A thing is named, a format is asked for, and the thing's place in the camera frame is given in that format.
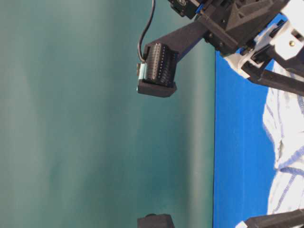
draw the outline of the blue surface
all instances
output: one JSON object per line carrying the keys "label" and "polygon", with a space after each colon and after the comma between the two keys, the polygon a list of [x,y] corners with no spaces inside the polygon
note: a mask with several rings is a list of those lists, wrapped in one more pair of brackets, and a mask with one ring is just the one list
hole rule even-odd
{"label": "blue surface", "polygon": [[275,174],[273,146],[262,127],[267,90],[237,75],[216,53],[214,228],[267,212]]}

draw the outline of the black 3d-printed part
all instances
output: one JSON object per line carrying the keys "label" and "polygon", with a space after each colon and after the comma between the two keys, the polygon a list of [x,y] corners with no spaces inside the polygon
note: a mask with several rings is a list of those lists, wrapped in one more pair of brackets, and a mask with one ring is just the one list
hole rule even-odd
{"label": "black 3d-printed part", "polygon": [[208,30],[198,21],[194,21],[178,30],[175,30],[159,39],[145,45],[144,58],[147,58],[149,49],[157,43],[167,45],[171,50],[179,53],[178,62],[203,39]]}
{"label": "black 3d-printed part", "polygon": [[144,80],[138,80],[137,92],[139,94],[145,94],[150,96],[158,96],[158,97],[169,97],[177,90],[176,85],[174,83],[173,88],[168,88],[165,86],[146,83]]}
{"label": "black 3d-printed part", "polygon": [[248,80],[252,83],[304,96],[304,82],[265,70],[266,63],[261,68],[257,68],[251,63],[246,62],[242,66],[242,70],[250,75]]}
{"label": "black 3d-printed part", "polygon": [[157,43],[150,47],[147,63],[147,74],[144,80],[148,83],[173,88],[178,52],[167,45]]}
{"label": "black 3d-printed part", "polygon": [[304,77],[304,48],[302,48],[296,56],[287,60],[284,60],[280,55],[278,55],[275,52],[274,47],[268,49],[267,54],[287,71]]}
{"label": "black 3d-printed part", "polygon": [[187,16],[192,19],[196,15],[196,10],[204,0],[168,0],[171,8],[180,16]]}
{"label": "black 3d-printed part", "polygon": [[197,19],[209,33],[205,40],[223,56],[250,46],[289,0],[213,0]]}
{"label": "black 3d-printed part", "polygon": [[137,219],[137,228],[174,228],[170,215],[149,215]]}
{"label": "black 3d-printed part", "polygon": [[281,214],[252,217],[245,223],[248,228],[294,228],[304,224],[304,211],[298,209]]}

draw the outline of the striped cloth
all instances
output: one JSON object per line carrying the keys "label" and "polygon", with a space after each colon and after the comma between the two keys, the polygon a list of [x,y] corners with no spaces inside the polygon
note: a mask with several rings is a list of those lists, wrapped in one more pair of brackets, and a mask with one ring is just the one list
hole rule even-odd
{"label": "striped cloth", "polygon": [[[274,72],[304,81],[278,63]],[[268,214],[304,208],[304,97],[269,88],[263,113],[264,129],[274,145],[275,169]]]}

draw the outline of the blue stripe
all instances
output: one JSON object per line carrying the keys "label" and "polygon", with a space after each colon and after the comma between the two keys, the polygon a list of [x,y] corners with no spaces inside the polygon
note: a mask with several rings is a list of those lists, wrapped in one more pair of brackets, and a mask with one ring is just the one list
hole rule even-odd
{"label": "blue stripe", "polygon": [[286,167],[280,170],[280,172],[286,172],[294,175],[301,175],[304,177],[304,171],[301,169],[296,169],[296,168],[291,168],[291,167]]}
{"label": "blue stripe", "polygon": [[302,195],[301,195],[301,201],[304,199],[304,189],[303,189],[303,191],[302,191]]}
{"label": "blue stripe", "polygon": [[279,203],[278,203],[276,209],[274,209],[274,211],[272,212],[272,214],[275,214],[280,209],[280,206],[281,206],[281,204],[282,204],[282,202],[283,202],[283,200],[284,200],[284,198],[286,196],[286,193],[290,189],[291,184],[294,182],[295,177],[296,177],[296,175],[292,175],[291,176],[291,178],[289,180],[289,183],[287,184],[286,188],[284,189],[283,194],[282,194],[282,196],[281,196],[281,198],[279,200]]}
{"label": "blue stripe", "polygon": [[[290,76],[293,78],[293,79],[296,79],[294,74],[290,74]],[[301,109],[301,113],[302,115],[304,115],[304,100],[303,100],[303,97],[300,96],[300,95],[297,95],[297,98],[298,98],[298,104],[299,104],[299,107]]]}
{"label": "blue stripe", "polygon": [[273,121],[274,121],[274,125],[275,125],[275,128],[277,129],[276,127],[276,122],[275,122],[275,118],[274,118],[274,113],[272,112],[271,108],[269,107],[269,105],[266,103],[266,110],[269,112],[269,114],[271,115]]}
{"label": "blue stripe", "polygon": [[271,117],[274,118],[274,113],[271,111],[269,105],[266,103],[266,109],[268,110],[268,112],[270,113]]}
{"label": "blue stripe", "polygon": [[299,150],[297,150],[287,161],[280,164],[278,169],[281,170],[281,169],[287,167],[288,165],[297,161],[303,155],[304,155],[304,146],[302,146]]}
{"label": "blue stripe", "polygon": [[280,98],[280,93],[279,91],[277,92],[277,112],[278,112],[278,117],[279,117],[279,123],[280,123],[280,126],[281,126],[281,137],[283,138],[284,137],[284,130],[283,130],[283,124],[282,124],[282,119],[281,119],[281,115],[280,115],[280,101],[279,101],[279,98]]}
{"label": "blue stripe", "polygon": [[300,95],[298,95],[298,103],[299,103],[299,106],[301,109],[301,113],[302,113],[302,115],[304,115],[304,100],[303,100],[303,97]]}

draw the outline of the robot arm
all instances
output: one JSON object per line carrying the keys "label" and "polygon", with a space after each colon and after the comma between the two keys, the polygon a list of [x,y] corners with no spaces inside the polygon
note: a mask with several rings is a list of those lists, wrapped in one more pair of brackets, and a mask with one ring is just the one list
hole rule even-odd
{"label": "robot arm", "polygon": [[[220,51],[249,81],[304,96],[304,83],[265,70],[271,60],[304,77],[303,0],[169,0],[181,16],[196,20],[145,46],[138,92],[168,97],[176,90],[177,63],[201,40]],[[267,28],[282,13],[288,21]]]}

